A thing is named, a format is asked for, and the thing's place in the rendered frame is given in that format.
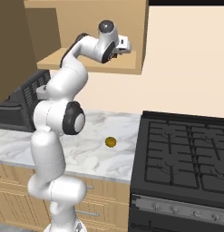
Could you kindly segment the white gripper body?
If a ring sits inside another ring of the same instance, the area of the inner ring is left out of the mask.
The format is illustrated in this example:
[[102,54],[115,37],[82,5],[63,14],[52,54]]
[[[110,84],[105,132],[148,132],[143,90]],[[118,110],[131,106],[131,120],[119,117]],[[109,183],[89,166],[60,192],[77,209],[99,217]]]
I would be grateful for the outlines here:
[[131,46],[117,46],[116,47],[116,53],[117,54],[124,54],[124,53],[131,53]]

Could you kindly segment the orange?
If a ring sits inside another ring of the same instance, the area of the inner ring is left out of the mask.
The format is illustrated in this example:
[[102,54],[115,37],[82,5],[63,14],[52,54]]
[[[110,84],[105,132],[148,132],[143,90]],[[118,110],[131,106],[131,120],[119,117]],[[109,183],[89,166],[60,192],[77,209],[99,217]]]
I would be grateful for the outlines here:
[[114,137],[108,137],[105,139],[105,145],[109,148],[113,148],[116,145],[117,141]]

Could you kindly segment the brown wooden cabinet door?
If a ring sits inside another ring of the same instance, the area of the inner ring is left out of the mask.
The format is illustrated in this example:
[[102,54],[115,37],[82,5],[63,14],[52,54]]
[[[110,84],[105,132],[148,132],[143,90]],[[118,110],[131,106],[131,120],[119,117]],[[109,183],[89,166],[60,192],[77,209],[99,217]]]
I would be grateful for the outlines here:
[[0,103],[36,71],[23,0],[0,0]]

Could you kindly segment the black gas stove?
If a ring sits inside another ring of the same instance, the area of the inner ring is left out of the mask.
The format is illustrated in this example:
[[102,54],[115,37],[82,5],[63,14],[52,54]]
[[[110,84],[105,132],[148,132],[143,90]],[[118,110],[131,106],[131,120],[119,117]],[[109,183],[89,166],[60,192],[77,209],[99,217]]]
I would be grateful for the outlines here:
[[[194,217],[193,210],[201,217]],[[219,221],[211,218],[213,213],[220,214]],[[141,115],[128,232],[224,232],[223,118],[155,111]]]

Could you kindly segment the black vented countertop appliance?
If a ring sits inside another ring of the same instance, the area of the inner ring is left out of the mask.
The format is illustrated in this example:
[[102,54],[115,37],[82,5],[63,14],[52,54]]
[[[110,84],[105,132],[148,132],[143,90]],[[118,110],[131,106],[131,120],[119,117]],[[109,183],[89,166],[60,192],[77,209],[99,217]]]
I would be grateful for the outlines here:
[[48,70],[37,70],[20,87],[0,103],[0,129],[12,131],[35,131],[33,113],[40,102],[38,87],[45,86],[51,79]]

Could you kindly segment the wooden drawer front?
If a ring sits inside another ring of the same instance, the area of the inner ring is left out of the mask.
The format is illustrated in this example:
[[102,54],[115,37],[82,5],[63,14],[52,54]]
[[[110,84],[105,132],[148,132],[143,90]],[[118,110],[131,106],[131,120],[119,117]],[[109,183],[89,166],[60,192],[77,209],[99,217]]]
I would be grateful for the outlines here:
[[111,204],[127,208],[129,206],[130,186],[114,181],[79,177],[86,186],[94,185],[94,189],[87,189],[86,197],[77,208],[85,209],[86,204]]
[[96,213],[99,217],[77,214],[78,218],[86,225],[95,225],[97,228],[112,228],[128,231],[129,206],[127,208],[113,206],[111,204],[86,204],[85,209],[75,207],[75,210]]

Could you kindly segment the wooden base cupboard door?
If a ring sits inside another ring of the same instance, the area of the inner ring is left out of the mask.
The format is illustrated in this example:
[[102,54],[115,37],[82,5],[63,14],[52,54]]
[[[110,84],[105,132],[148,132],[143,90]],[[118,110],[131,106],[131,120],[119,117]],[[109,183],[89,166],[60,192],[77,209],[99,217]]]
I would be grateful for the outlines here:
[[48,205],[28,194],[32,169],[0,164],[0,223],[44,231],[50,224]]

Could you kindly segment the open wooden wall cabinet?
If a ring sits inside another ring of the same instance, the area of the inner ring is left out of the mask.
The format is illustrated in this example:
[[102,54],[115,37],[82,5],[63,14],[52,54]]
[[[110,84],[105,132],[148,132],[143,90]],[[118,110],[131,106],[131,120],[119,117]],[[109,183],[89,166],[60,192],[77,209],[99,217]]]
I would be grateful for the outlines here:
[[39,69],[57,70],[68,47],[81,33],[96,37],[100,21],[114,22],[131,41],[131,53],[106,64],[79,60],[90,72],[140,74],[146,51],[148,0],[24,0]]

